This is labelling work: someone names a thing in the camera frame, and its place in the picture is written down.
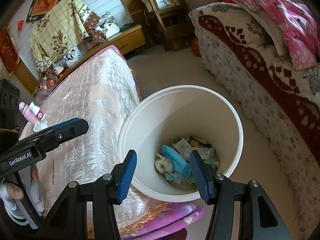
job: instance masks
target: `pink blanket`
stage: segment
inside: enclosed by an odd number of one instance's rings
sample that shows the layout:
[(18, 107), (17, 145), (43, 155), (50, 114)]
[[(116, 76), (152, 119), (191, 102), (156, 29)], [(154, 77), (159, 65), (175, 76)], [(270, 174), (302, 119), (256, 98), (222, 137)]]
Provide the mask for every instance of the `pink blanket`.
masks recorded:
[(284, 43), (289, 48), (293, 67), (296, 70), (316, 65), (320, 55), (316, 21), (309, 10), (290, 0), (240, 0), (250, 10), (264, 9), (283, 30)]

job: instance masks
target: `tiled floor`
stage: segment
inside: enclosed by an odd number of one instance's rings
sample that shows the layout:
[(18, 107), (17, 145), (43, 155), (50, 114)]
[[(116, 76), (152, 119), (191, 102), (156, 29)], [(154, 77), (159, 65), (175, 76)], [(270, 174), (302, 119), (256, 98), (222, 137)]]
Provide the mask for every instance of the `tiled floor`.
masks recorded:
[[(201, 59), (195, 57), (190, 48), (165, 52), (159, 45), (129, 59), (128, 65), (137, 76), (142, 98), (167, 87), (191, 84), (214, 90), (233, 105), (243, 126), (244, 146), (240, 162), (230, 178), (242, 183), (248, 183), (252, 179), (259, 181), (278, 209), (292, 240), (300, 240), (293, 191), (288, 187), (287, 177), (281, 172), (268, 140), (255, 129), (254, 122), (244, 116), (241, 104), (233, 100), (228, 91), (216, 82), (215, 77), (205, 70)], [(205, 205), (201, 199), (194, 203)], [(238, 239), (238, 204), (235, 205), (232, 240)], [(213, 206), (205, 208), (204, 217), (187, 227), (188, 240), (205, 238)]]

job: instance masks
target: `wooden drawer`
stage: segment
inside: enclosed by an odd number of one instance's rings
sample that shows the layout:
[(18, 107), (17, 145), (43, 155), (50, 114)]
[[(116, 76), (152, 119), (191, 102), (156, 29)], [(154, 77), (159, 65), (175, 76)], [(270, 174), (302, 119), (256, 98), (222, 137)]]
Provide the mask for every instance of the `wooden drawer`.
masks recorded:
[(128, 33), (127, 35), (111, 43), (111, 45), (116, 46), (123, 55), (144, 44), (146, 44), (146, 41), (141, 29)]

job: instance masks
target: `bed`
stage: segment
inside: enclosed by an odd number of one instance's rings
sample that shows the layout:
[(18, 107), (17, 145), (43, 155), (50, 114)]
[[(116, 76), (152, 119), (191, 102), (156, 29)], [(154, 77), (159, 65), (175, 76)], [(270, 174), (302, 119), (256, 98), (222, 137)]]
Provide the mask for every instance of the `bed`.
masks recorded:
[[(70, 181), (95, 181), (119, 163), (117, 144), (126, 117), (139, 103), (135, 77), (121, 53), (109, 46), (71, 73), (45, 100), (41, 108), (49, 125), (83, 118), (87, 134), (60, 145), (37, 164), (47, 189), (45, 214)], [(28, 123), (22, 137), (32, 133)], [(121, 206), (115, 206), (120, 234), (134, 235), (170, 203), (151, 199), (131, 187)], [(94, 238), (92, 205), (88, 205), (89, 238)]]
[(307, 239), (320, 219), (318, 68), (294, 70), (290, 55), (278, 56), (264, 29), (238, 5), (213, 3), (189, 16), (205, 68), (269, 138)]

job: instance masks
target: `red paper pennant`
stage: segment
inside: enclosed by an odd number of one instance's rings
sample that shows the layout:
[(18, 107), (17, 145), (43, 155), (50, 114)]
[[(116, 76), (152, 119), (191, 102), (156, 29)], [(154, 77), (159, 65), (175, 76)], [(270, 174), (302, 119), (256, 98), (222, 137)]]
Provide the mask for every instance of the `red paper pennant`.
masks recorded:
[(18, 21), (18, 22), (17, 22), (17, 25), (18, 25), (18, 31), (21, 31), (21, 30), (22, 30), (23, 22), (24, 22), (24, 20), (21, 20), (21, 21)]

